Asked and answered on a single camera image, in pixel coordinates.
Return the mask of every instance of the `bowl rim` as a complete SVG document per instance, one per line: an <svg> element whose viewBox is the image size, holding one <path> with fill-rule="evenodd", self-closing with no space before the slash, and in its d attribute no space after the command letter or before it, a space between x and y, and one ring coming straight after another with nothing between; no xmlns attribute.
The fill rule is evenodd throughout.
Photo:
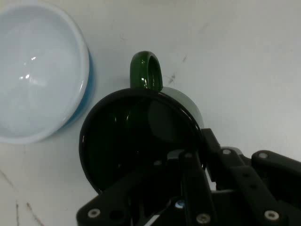
<svg viewBox="0 0 301 226"><path fill-rule="evenodd" d="M0 17L5 16L5 14L13 12L15 10L19 10L27 7L38 7L38 8L46 9L54 16L60 17L70 27L71 33L75 38L77 49L79 51L79 60L80 60L79 78L82 81L82 84L80 85L79 92L76 92L76 94L73 96L72 105L66 111L66 113L62 115L62 119L60 121L58 120L57 123L53 124L53 126L42 129L40 132L30 136L11 138L11 137L0 135L1 143L29 144L45 139L46 137L49 137L57 130L59 130L71 118L71 116L78 108L87 87L87 81L89 76L89 53L88 53L86 42L84 40L84 37L78 25L64 10L60 9L59 7L51 3L45 3L40 0L26 0L23 2L10 3L7 6L5 6L2 10L0 10Z"/></svg>

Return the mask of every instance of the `white tabletop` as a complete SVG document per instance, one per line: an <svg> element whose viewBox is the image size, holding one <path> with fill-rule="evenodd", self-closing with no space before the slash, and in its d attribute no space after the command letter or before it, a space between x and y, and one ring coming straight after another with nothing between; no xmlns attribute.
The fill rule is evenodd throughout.
<svg viewBox="0 0 301 226"><path fill-rule="evenodd" d="M76 225L77 210L96 196L79 161L81 125L100 99L129 87L140 50L157 55L164 85L191 97L221 145L301 161L301 1L50 2L81 28L92 82L69 125L35 144L0 144L1 225L18 225L16 202L20 226Z"/></svg>

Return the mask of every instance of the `green mug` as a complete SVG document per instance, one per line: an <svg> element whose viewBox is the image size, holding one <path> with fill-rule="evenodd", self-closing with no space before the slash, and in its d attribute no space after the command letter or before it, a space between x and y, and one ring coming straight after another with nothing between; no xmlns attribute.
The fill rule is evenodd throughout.
<svg viewBox="0 0 301 226"><path fill-rule="evenodd" d="M183 93L162 86L153 53L134 55L130 83L100 100L80 131L81 165L99 193L142 162L164 162L176 149L202 149L198 108Z"/></svg>

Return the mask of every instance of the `mug handle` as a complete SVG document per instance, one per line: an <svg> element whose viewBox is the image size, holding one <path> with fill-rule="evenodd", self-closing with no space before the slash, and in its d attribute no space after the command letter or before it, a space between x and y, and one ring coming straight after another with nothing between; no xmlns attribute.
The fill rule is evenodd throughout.
<svg viewBox="0 0 301 226"><path fill-rule="evenodd" d="M142 51L133 56L130 66L130 86L131 88L162 90L161 68L155 54Z"/></svg>

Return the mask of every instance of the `metal screw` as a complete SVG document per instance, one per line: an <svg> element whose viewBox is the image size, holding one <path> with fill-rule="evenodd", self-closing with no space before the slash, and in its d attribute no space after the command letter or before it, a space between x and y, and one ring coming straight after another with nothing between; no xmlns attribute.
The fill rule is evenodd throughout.
<svg viewBox="0 0 301 226"><path fill-rule="evenodd" d="M259 156L259 158L266 159L268 157L268 154L261 152L261 153L259 153L258 156Z"/></svg>
<svg viewBox="0 0 301 226"><path fill-rule="evenodd" d="M211 220L211 217L209 214L206 213L200 213L197 215L197 222L201 225L208 224Z"/></svg>
<svg viewBox="0 0 301 226"><path fill-rule="evenodd" d="M231 154L231 151L229 149L224 149L222 151L223 154Z"/></svg>
<svg viewBox="0 0 301 226"><path fill-rule="evenodd" d="M184 208L184 205L185 205L184 200L180 199L180 200L178 200L178 201L175 203L174 206L175 206L177 209L183 209L183 208Z"/></svg>
<svg viewBox="0 0 301 226"><path fill-rule="evenodd" d="M160 166L160 165L162 165L161 160L154 161L154 166Z"/></svg>
<svg viewBox="0 0 301 226"><path fill-rule="evenodd" d="M185 158L191 158L192 157L192 154L190 153L190 152L187 152L186 154L185 154Z"/></svg>
<svg viewBox="0 0 301 226"><path fill-rule="evenodd" d="M279 219L279 214L273 210L267 210L264 212L264 216L266 219L270 221L276 221Z"/></svg>
<svg viewBox="0 0 301 226"><path fill-rule="evenodd" d="M99 209L91 209L89 212L88 212L88 217L90 218L96 218L100 215L100 210Z"/></svg>

